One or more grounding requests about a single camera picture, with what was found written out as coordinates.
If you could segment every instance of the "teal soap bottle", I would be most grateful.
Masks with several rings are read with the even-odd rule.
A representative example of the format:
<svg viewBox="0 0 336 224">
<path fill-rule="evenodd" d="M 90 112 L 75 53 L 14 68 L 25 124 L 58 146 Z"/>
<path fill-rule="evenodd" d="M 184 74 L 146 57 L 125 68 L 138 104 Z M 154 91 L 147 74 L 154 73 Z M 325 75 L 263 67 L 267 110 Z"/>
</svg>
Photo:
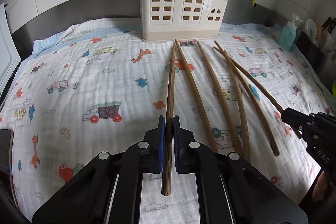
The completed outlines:
<svg viewBox="0 0 336 224">
<path fill-rule="evenodd" d="M 287 25 L 282 28 L 282 32 L 277 40 L 279 46 L 284 48 L 285 50 L 289 51 L 294 43 L 296 38 L 296 25 L 295 20 L 299 20 L 302 22 L 301 19 L 297 15 L 292 14 L 292 21 L 289 21 Z"/>
</svg>

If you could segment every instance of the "blue gripper pad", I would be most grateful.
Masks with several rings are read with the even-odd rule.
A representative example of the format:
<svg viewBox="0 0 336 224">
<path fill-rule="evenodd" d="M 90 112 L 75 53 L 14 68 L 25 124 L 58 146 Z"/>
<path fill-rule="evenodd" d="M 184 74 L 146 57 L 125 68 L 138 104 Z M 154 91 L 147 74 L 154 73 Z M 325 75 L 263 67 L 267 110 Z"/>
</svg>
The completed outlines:
<svg viewBox="0 0 336 224">
<path fill-rule="evenodd" d="M 160 116 L 158 131 L 160 133 L 160 145 L 159 145 L 159 171 L 162 172 L 163 165 L 163 147 L 164 147 L 164 138 L 165 138 L 165 118 Z"/>
</svg>

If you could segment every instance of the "wooden chopstick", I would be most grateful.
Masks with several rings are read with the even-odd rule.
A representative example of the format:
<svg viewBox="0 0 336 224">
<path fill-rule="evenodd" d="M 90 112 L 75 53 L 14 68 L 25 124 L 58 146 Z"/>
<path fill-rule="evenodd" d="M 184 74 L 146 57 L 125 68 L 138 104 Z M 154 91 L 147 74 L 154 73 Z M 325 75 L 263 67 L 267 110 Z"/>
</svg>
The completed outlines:
<svg viewBox="0 0 336 224">
<path fill-rule="evenodd" d="M 179 43 L 178 43 L 178 41 L 176 39 L 175 39 L 175 44 L 176 44 L 177 50 L 178 50 L 178 52 L 179 52 L 179 54 L 181 56 L 184 69 L 185 69 L 185 71 L 187 73 L 188 81 L 189 81 L 189 84 L 190 84 L 191 89 L 193 91 L 194 98 L 195 98 L 195 101 L 196 101 L 196 105 L 197 105 L 198 110 L 199 110 L 199 114 L 201 115 L 201 120 L 202 120 L 202 124 L 203 124 L 204 130 L 205 130 L 205 133 L 207 135 L 209 147 L 211 148 L 211 150 L 213 152 L 218 153 L 218 149 L 217 149 L 217 146 L 216 146 L 216 143 L 215 143 L 215 139 L 213 137 L 211 126 L 210 126 L 207 114 L 205 112 L 201 96 L 200 96 L 200 94 L 198 92 L 195 80 L 193 78 L 193 75 L 191 74 L 190 69 L 188 68 L 188 63 L 187 63 L 187 61 L 185 59 L 185 56 L 183 54 L 183 51 L 181 50 L 180 45 L 179 45 Z"/>
<path fill-rule="evenodd" d="M 222 55 L 224 55 L 222 52 L 223 49 L 220 47 L 220 45 L 217 43 L 216 44 L 218 46 L 219 49 L 215 48 L 217 51 L 219 51 Z M 272 134 L 272 130 L 266 120 L 266 117 L 264 115 L 264 113 L 262 112 L 260 106 L 258 105 L 258 102 L 257 100 L 254 98 L 254 95 L 252 94 L 252 92 L 250 91 L 250 88 L 248 87 L 248 85 L 246 84 L 245 80 L 243 79 L 243 77 L 240 75 L 240 73 L 237 71 L 237 68 L 234 66 L 234 64 L 232 63 L 232 66 L 234 67 L 233 70 L 235 72 L 235 74 L 237 75 L 239 81 L 241 82 L 241 84 L 243 85 L 244 89 L 246 90 L 247 94 L 249 95 L 256 111 L 257 111 L 257 114 L 259 116 L 259 119 L 261 120 L 261 123 L 263 125 L 263 127 L 265 128 L 266 130 L 266 133 L 267 133 L 267 136 L 268 136 L 268 141 L 269 141 L 269 144 L 271 146 L 271 149 L 273 151 L 273 154 L 275 156 L 279 156 L 280 155 L 280 152 L 279 152 L 279 149 L 278 149 L 278 146 L 277 146 L 277 143 L 275 142 L 275 139 L 274 139 L 274 136 Z"/>
<path fill-rule="evenodd" d="M 174 83 L 175 83 L 175 50 L 173 45 L 170 59 L 168 95 L 167 95 L 167 112 L 165 143 L 162 168 L 162 185 L 161 194 L 170 195 L 171 193 L 171 158 L 172 158 L 172 140 L 173 140 L 173 116 L 174 116 Z"/>
<path fill-rule="evenodd" d="M 232 67 L 232 63 L 230 62 L 230 58 L 227 55 L 226 51 L 223 51 L 224 57 L 227 61 L 227 64 L 229 66 L 230 70 L 230 75 L 232 77 L 234 87 L 236 90 L 236 96 L 237 96 L 237 102 L 238 102 L 238 108 L 239 108 L 239 116 L 240 116 L 240 123 L 241 123 L 241 132 L 243 135 L 243 147 L 244 147 L 244 159 L 247 160 L 248 162 L 251 162 L 251 155 L 250 155 L 250 140 L 249 140 L 249 132 L 247 129 L 247 120 L 246 120 L 246 113 L 245 113 L 245 108 L 244 108 L 244 103 L 243 103 L 243 97 L 242 93 L 240 91 L 240 87 L 236 78 L 235 74 L 235 68 L 234 66 Z"/>
<path fill-rule="evenodd" d="M 283 108 L 279 105 L 279 103 L 272 97 L 271 94 L 251 75 L 249 74 L 241 65 L 239 65 L 235 60 L 231 59 L 234 65 L 254 84 L 261 92 L 267 97 L 267 99 L 274 105 L 274 107 L 282 114 L 284 111 Z M 302 139 L 300 132 L 297 129 L 293 129 L 296 136 L 299 139 Z"/>
<path fill-rule="evenodd" d="M 242 156 L 243 155 L 242 146 L 241 146 L 240 141 L 239 141 L 239 137 L 238 137 L 238 134 L 237 134 L 237 131 L 236 131 L 236 127 L 232 122 L 232 117 L 230 115 L 230 109 L 229 109 L 229 107 L 227 105 L 227 102 L 224 98 L 221 86 L 218 82 L 218 79 L 215 75 L 215 72 L 213 71 L 213 69 L 211 67 L 211 64 L 210 64 L 210 61 L 209 61 L 205 51 L 203 50 L 201 44 L 199 42 L 197 42 L 197 45 L 198 45 L 199 50 L 200 50 L 200 52 L 203 56 L 203 60 L 204 60 L 205 65 L 208 69 L 208 72 L 210 73 L 212 83 L 214 84 L 214 86 L 216 88 L 217 95 L 218 95 L 218 98 L 219 98 L 219 102 L 220 102 L 220 105 L 223 109 L 223 112 L 224 112 L 224 115 L 225 115 L 225 118 L 226 118 L 226 122 L 227 122 L 227 126 L 229 127 L 229 130 L 230 130 L 230 133 L 231 133 L 232 142 L 233 142 L 233 145 L 235 147 L 235 151 Z"/>
</svg>

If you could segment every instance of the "cartoon truck print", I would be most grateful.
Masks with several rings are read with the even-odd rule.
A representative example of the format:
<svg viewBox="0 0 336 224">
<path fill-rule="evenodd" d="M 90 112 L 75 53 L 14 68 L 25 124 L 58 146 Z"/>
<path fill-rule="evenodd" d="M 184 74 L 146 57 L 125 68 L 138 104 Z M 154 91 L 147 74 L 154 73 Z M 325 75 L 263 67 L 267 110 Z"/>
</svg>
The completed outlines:
<svg viewBox="0 0 336 224">
<path fill-rule="evenodd" d="M 253 77 L 257 77 L 257 76 L 262 76 L 262 77 L 266 77 L 267 74 L 261 69 L 261 68 L 252 68 L 249 70 L 249 73 L 253 76 Z"/>
<path fill-rule="evenodd" d="M 188 64 L 188 68 L 193 71 L 194 67 L 191 64 Z M 184 65 L 182 63 L 182 59 L 175 59 L 175 73 L 178 73 L 180 70 L 184 70 Z M 169 72 L 170 70 L 170 64 L 166 66 L 166 71 Z"/>
<path fill-rule="evenodd" d="M 118 114 L 120 105 L 121 102 L 112 102 L 88 107 L 86 113 L 83 114 L 83 121 L 97 123 L 99 119 L 110 118 L 114 122 L 121 122 L 122 118 Z"/>
<path fill-rule="evenodd" d="M 97 50 L 93 55 L 94 56 L 99 56 L 102 53 L 114 54 L 116 51 L 117 51 L 117 49 L 115 49 L 115 48 L 107 47 L 107 48 L 102 48 L 100 50 Z"/>
<path fill-rule="evenodd" d="M 61 92 L 67 88 L 68 88 L 68 81 L 61 80 L 61 81 L 56 81 L 50 87 L 48 87 L 47 92 L 49 94 L 52 93 L 54 90 L 58 90 L 59 92 Z"/>
</svg>

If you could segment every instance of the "white blanket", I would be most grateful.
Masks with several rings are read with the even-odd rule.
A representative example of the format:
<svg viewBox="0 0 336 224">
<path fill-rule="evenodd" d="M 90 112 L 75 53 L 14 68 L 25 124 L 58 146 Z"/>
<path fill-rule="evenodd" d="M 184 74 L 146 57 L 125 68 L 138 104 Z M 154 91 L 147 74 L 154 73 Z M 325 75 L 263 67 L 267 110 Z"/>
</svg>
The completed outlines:
<svg viewBox="0 0 336 224">
<path fill-rule="evenodd" d="M 145 131 L 156 128 L 159 115 L 166 113 L 172 41 L 145 43 L 139 38 L 139 31 L 83 33 L 82 40 L 76 33 L 76 43 L 64 42 L 56 50 L 49 49 L 30 59 L 20 70 L 0 113 L 0 127 L 14 131 L 15 194 L 20 210 L 30 220 L 98 153 L 125 151 L 141 141 Z M 281 49 L 272 38 L 247 25 L 222 25 L 217 41 L 284 109 L 292 107 L 306 114 L 325 112 L 327 104 L 308 65 Z M 203 40 L 201 44 L 225 90 L 239 132 L 238 106 L 226 62 L 212 48 L 213 40 Z M 189 42 L 181 48 L 193 70 L 219 151 L 227 154 L 234 149 L 216 96 L 218 91 L 214 90 L 198 47 Z M 185 70 L 178 60 L 175 62 L 174 114 L 179 115 L 181 127 L 193 131 L 197 141 L 207 144 Z M 320 167 L 305 152 L 305 142 L 281 121 L 275 107 L 247 82 L 280 151 L 280 156 L 273 156 L 264 128 L 243 92 L 251 164 L 299 203 Z M 170 196 L 161 196 L 160 177 L 143 177 L 140 222 L 199 223 L 194 175 L 178 175 L 174 169 Z"/>
</svg>

